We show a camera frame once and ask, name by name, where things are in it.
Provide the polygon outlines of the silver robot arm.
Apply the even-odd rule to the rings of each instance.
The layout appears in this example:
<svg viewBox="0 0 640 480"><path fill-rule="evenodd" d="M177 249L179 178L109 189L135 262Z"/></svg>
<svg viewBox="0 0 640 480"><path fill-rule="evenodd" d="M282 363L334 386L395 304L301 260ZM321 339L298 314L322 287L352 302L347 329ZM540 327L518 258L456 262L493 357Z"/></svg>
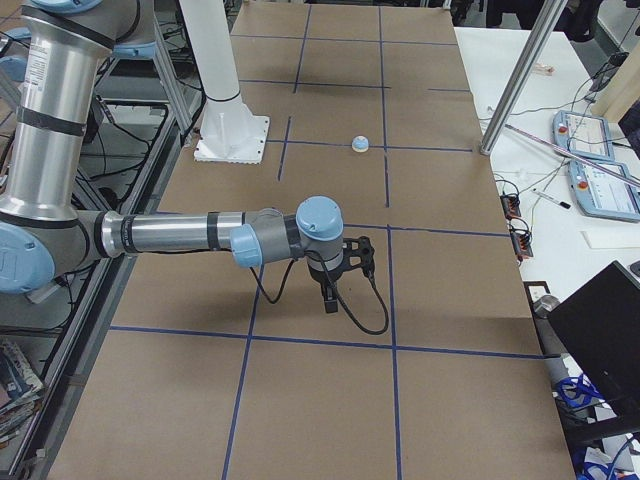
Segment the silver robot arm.
<svg viewBox="0 0 640 480"><path fill-rule="evenodd" d="M150 1L27 1L31 41L8 180L1 196L1 289L23 294L56 277L122 255L226 251L243 268L305 259L324 307L343 305L343 218L324 196L290 215L259 211L129 214L106 196L72 198L96 77L114 57L164 55Z"/></svg>

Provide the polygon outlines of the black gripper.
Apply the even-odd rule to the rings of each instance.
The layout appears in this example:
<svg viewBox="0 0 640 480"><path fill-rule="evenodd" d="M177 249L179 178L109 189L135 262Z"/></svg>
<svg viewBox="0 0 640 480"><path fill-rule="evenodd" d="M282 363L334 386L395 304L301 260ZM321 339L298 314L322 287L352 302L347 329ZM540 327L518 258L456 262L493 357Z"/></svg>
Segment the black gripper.
<svg viewBox="0 0 640 480"><path fill-rule="evenodd" d="M341 277L343 254L338 253L326 260L319 252L307 252L306 261L312 278L320 284L327 314L338 312L338 295L336 282Z"/></svg>

